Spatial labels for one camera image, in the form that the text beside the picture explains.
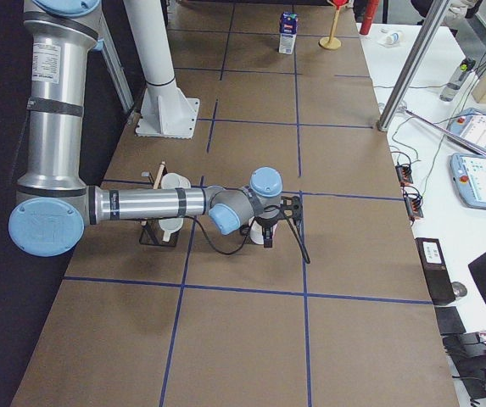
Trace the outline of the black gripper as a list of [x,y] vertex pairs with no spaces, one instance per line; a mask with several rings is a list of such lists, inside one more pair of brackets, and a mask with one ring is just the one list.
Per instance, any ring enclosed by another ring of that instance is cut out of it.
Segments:
[[[265,213],[259,215],[254,223],[259,223],[263,227],[271,227],[277,224],[281,214],[279,209],[268,209]],[[273,247],[273,237],[263,238],[263,247]]]

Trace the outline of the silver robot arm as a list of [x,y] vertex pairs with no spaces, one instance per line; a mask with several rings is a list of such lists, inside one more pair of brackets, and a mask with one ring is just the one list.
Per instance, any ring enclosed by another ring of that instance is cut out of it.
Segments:
[[27,1],[25,28],[33,37],[27,103],[29,155],[17,182],[18,203],[8,231],[35,256],[57,256],[88,225],[106,220],[184,219],[207,215],[222,234],[258,224],[266,247],[281,214],[282,178],[255,170],[249,184],[223,187],[103,190],[79,176],[87,56],[104,33],[99,1]]

